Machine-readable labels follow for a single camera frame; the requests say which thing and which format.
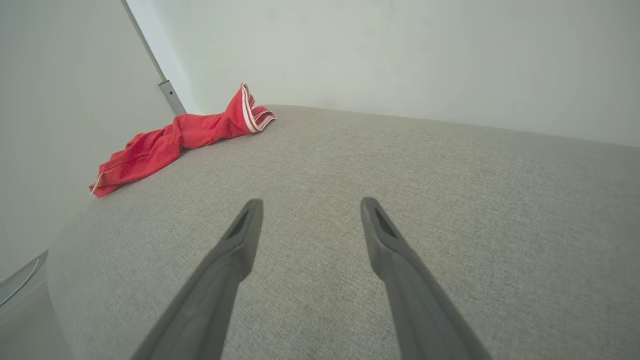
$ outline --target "textured fabric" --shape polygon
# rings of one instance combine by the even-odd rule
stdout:
[[[269,131],[189,151],[58,236],[50,294],[78,358],[130,356],[252,197],[264,223],[224,358],[399,358],[365,195],[495,359],[640,357],[639,148],[269,108]]]
[[[123,184],[147,177],[179,158],[183,147],[197,149],[220,139],[262,131],[276,115],[254,104],[249,88],[242,84],[221,114],[183,114],[163,129],[136,135],[124,150],[100,165],[98,180],[89,186],[91,193],[103,197]]]

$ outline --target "red cloth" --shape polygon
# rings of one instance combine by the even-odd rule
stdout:
[[[181,147],[196,149],[222,138],[262,131],[276,115],[263,106],[254,106],[254,102],[249,88],[242,84],[222,114],[180,115],[164,129],[136,135],[124,150],[100,165],[98,180],[89,189],[95,196],[103,197],[125,183],[169,165],[180,157]]]

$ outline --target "white trim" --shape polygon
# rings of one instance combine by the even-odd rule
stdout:
[[[251,110],[249,110],[250,107],[249,107],[249,102],[247,100],[248,88],[245,83],[242,83],[240,87],[242,90],[242,115],[244,116],[244,123],[246,124],[249,131],[251,131],[252,133],[256,133],[257,132],[256,129],[258,127],[257,126],[254,127],[255,119],[253,118],[253,114],[251,114]]]
[[[264,130],[264,128],[267,126],[267,124],[269,124],[272,120],[275,120],[275,119],[278,118],[276,116],[276,113],[274,113],[271,110],[265,110],[265,111],[259,113],[258,115],[256,115],[255,118],[259,119],[261,116],[263,116],[266,113],[271,113],[271,114],[264,117],[264,121],[262,121],[262,123],[260,125],[258,125],[258,131]]]

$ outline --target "metal bar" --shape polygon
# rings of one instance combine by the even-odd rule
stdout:
[[[31,278],[36,273],[36,271],[38,271],[38,269],[42,266],[42,263],[44,262],[44,259],[47,258],[48,253],[49,253],[49,250],[46,250],[45,252],[40,254],[37,258],[35,258],[34,260],[31,260],[27,265],[24,265],[15,274],[11,275],[7,280],[0,281],[0,286],[7,286],[7,287],[11,286],[10,281],[12,279],[14,279],[16,276],[19,276],[18,274],[21,274],[23,270],[27,270],[27,268],[31,269],[29,275],[27,275],[27,277],[5,299],[2,299],[2,301],[0,301],[0,306],[5,305],[15,294],[18,293],[18,291],[20,291],[20,289],[22,289],[27,284],[29,280],[31,280]]]
[[[171,81],[167,80],[158,86],[160,86],[160,90],[162,90],[164,97],[169,102],[169,106],[171,106],[171,109],[173,110],[173,113],[175,114],[175,116],[180,116],[182,114],[187,113],[187,111],[184,109],[184,105],[182,105],[182,102],[178,97],[178,94],[173,89],[173,85],[171,85]]]
[[[140,25],[138,25],[138,21],[133,16],[133,13],[131,12],[131,8],[129,8],[129,4],[127,3],[127,0],[120,0],[120,2],[122,3],[122,6],[124,6],[124,10],[127,12],[127,15],[129,16],[129,20],[131,20],[131,24],[133,24],[134,29],[136,29],[136,32],[138,33],[138,36],[140,37],[142,44],[145,46],[145,49],[147,50],[147,54],[149,54],[149,58],[151,58],[151,62],[156,67],[156,71],[158,71],[158,75],[160,75],[161,83],[164,83],[166,81],[164,72],[162,71],[162,69],[160,69],[160,64],[158,64],[158,60],[156,59],[156,56],[154,55],[153,51],[151,51],[151,48],[149,47],[147,39],[145,38],[144,34],[142,33],[142,30],[140,29]]]

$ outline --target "sofa cushion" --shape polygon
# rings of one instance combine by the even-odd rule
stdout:
[[[126,359],[243,204],[264,199],[227,359],[399,358],[359,203],[377,198],[495,359],[632,359],[640,149],[269,106],[262,133],[188,151],[95,199],[49,252],[74,355]]]

